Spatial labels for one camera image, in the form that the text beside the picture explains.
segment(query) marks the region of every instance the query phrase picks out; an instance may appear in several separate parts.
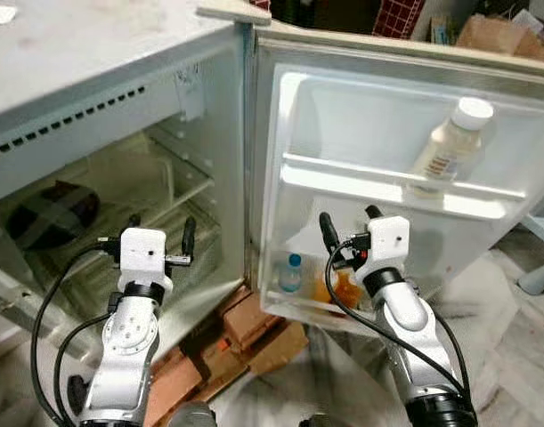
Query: plastic bottle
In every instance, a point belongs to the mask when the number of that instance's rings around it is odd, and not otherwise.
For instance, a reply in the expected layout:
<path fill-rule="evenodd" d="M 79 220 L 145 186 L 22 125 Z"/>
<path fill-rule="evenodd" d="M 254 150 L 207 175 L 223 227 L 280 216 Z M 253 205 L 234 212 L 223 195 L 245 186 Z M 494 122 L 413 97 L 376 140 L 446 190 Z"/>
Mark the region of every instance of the plastic bottle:
<path fill-rule="evenodd" d="M 493 106 L 479 98 L 461 98 L 444 123 L 430 133 L 429 141 L 412 173 L 441 181 L 453 181 L 460 167 L 481 148 L 480 131 L 493 117 Z M 411 187 L 422 197 L 440 197 L 438 189 Z"/>
<path fill-rule="evenodd" d="M 280 288 L 286 292 L 295 292 L 301 287 L 301 256 L 291 254 L 288 264 L 280 270 Z"/>

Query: blue bottle cap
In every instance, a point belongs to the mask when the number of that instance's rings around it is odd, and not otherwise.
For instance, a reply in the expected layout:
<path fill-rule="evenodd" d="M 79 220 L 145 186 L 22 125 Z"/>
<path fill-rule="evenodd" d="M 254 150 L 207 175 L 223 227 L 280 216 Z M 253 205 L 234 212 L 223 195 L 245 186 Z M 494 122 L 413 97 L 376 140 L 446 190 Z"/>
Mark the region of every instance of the blue bottle cap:
<path fill-rule="evenodd" d="M 298 254 L 291 254 L 289 256 L 289 265 L 291 267 L 299 267 L 301 265 L 301 256 Z"/>

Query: small water bottle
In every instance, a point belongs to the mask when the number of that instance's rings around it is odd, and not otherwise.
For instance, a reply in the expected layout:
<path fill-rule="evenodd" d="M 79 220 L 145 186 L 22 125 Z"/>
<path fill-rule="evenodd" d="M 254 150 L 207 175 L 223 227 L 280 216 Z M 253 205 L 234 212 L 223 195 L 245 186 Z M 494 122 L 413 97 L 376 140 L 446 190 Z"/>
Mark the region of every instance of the small water bottle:
<path fill-rule="evenodd" d="M 286 292 L 295 292 L 301 287 L 301 256 L 291 254 L 288 264 L 280 270 L 280 288 Z"/>

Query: ventilation slot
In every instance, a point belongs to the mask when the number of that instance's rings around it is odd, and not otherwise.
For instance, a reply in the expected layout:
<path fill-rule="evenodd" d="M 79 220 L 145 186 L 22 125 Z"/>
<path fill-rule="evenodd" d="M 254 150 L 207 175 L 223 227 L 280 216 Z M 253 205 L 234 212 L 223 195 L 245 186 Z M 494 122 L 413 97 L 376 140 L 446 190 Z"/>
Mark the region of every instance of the ventilation slot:
<path fill-rule="evenodd" d="M 74 113 L 71 116 L 64 117 L 61 121 L 56 121 L 48 124 L 48 126 L 41 127 L 39 129 L 36 129 L 35 131 L 25 133 L 24 135 L 15 138 L 14 140 L 10 142 L 6 142 L 4 144 L 0 145 L 0 156 L 3 154 L 8 153 L 9 151 L 12 151 L 13 149 L 16 149 L 22 145 L 24 145 L 27 142 L 34 141 L 38 135 L 45 136 L 48 133 L 52 131 L 57 131 L 58 129 L 61 129 L 63 126 L 68 126 L 74 123 L 75 120 L 84 120 L 88 116 L 92 116 L 93 114 L 97 113 L 98 111 L 103 111 L 107 107 L 110 107 L 112 105 L 115 105 L 116 103 L 122 103 L 125 101 L 129 101 L 130 98 L 134 98 L 135 95 L 145 93 L 145 86 L 139 86 L 136 89 L 132 89 L 131 91 L 128 91 L 126 93 L 121 93 L 117 97 L 111 98 L 105 102 L 100 102 L 99 104 L 96 104 L 94 106 L 90 106 L 87 109 L 84 109 L 82 111 L 78 111 Z"/>

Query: white bottle cap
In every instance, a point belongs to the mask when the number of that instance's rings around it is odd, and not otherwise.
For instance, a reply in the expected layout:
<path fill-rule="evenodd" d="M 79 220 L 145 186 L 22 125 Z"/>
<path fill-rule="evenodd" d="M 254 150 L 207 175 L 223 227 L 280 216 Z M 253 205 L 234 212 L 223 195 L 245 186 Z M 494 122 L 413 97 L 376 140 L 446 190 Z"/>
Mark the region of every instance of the white bottle cap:
<path fill-rule="evenodd" d="M 493 106 L 479 98 L 464 97 L 451 115 L 451 121 L 468 131 L 479 131 L 493 117 Z"/>

